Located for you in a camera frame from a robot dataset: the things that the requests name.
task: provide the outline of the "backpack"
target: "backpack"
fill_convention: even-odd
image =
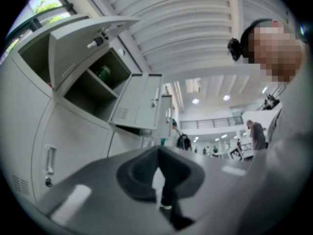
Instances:
[[[191,141],[186,134],[181,134],[177,140],[177,148],[188,150],[191,148]]]

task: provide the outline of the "headphone ear cup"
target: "headphone ear cup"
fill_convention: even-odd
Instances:
[[[236,38],[232,38],[229,41],[227,48],[229,49],[230,54],[231,54],[232,58],[234,59],[234,61],[237,61],[242,54],[241,45],[240,45],[239,41]]]

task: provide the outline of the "ceiling light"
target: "ceiling light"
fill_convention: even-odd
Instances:
[[[230,100],[230,95],[225,95],[225,96],[223,97],[223,100],[224,100],[224,101]]]
[[[262,90],[262,94],[264,94],[267,89],[268,89],[268,88],[267,88],[267,86],[266,86],[266,87]]]
[[[198,104],[199,102],[200,102],[200,100],[199,100],[199,99],[196,99],[196,98],[195,98],[194,100],[192,100],[192,103],[193,103],[193,104]]]

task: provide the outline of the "metal railing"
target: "metal railing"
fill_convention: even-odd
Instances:
[[[208,128],[219,128],[229,127],[243,124],[241,117],[227,117],[217,118],[208,120],[195,120],[195,121],[180,121],[181,130],[186,129],[208,129]]]

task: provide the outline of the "locker vent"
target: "locker vent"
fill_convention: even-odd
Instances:
[[[127,113],[128,113],[128,109],[127,108],[118,108],[116,110],[116,115],[117,115],[117,118],[119,119],[126,119],[127,117]]]
[[[14,176],[14,175],[12,175],[12,178],[13,178],[14,189],[18,192],[29,195],[28,182],[23,180],[23,179],[19,179],[18,177]]]

